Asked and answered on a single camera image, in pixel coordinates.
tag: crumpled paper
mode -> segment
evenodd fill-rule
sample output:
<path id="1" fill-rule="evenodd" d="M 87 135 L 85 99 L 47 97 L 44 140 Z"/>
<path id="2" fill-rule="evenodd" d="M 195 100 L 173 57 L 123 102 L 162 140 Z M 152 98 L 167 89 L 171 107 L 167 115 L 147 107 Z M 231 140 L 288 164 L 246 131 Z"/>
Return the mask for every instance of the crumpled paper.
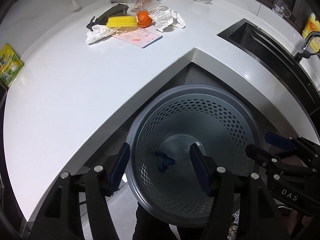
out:
<path id="1" fill-rule="evenodd" d="M 105 25 L 94 25 L 92 31 L 87 32 L 87 39 L 85 43 L 90 44 L 103 39 L 104 37 L 110 36 L 115 33 L 120 27 L 108 28 Z"/>
<path id="2" fill-rule="evenodd" d="M 186 23 L 176 11 L 171 10 L 167 5 L 159 5 L 158 8 L 148 11 L 149 17 L 155 22 L 158 31 L 163 32 L 164 28 L 172 25 L 177 28 L 184 28 Z"/>

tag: black pants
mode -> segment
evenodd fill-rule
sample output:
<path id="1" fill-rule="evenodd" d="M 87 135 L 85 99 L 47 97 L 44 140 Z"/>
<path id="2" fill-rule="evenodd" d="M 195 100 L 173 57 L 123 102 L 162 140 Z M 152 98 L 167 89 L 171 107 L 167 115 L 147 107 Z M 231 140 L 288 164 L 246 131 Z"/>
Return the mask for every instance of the black pants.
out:
<path id="1" fill-rule="evenodd" d="M 132 240 L 177 240 L 169 224 L 152 216 L 138 203 L 137 224 Z M 181 240 L 199 240 L 204 228 L 177 227 Z"/>

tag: yellow snack package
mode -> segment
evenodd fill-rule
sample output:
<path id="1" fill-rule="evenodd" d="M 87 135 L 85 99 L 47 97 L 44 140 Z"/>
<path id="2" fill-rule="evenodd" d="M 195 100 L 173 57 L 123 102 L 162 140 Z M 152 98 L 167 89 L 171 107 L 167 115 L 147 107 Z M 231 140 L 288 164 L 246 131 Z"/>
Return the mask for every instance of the yellow snack package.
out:
<path id="1" fill-rule="evenodd" d="M 7 87 L 19 73 L 23 64 L 8 44 L 0 50 L 0 78 Z"/>

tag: faucet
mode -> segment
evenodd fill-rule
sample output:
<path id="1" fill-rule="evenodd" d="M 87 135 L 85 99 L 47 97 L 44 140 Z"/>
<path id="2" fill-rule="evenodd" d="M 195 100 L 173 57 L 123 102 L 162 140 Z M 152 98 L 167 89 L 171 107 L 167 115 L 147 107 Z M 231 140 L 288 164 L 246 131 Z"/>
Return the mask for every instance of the faucet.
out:
<path id="1" fill-rule="evenodd" d="M 320 50 L 317 53 L 311 53 L 307 50 L 310 42 L 314 38 L 320 38 L 320 32 L 311 32 L 306 37 L 306 41 L 303 43 L 301 50 L 294 56 L 294 60 L 299 63 L 302 58 L 310 58 L 312 55 L 320 55 Z"/>

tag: pink card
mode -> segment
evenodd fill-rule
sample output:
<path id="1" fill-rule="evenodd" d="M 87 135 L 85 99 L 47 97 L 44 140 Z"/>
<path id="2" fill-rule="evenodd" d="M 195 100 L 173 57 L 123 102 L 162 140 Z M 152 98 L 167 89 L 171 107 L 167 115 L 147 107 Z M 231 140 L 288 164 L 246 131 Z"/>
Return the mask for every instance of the pink card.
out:
<path id="1" fill-rule="evenodd" d="M 138 28 L 131 32 L 114 33 L 112 36 L 143 49 L 162 38 L 162 36 L 151 33 L 143 28 Z"/>

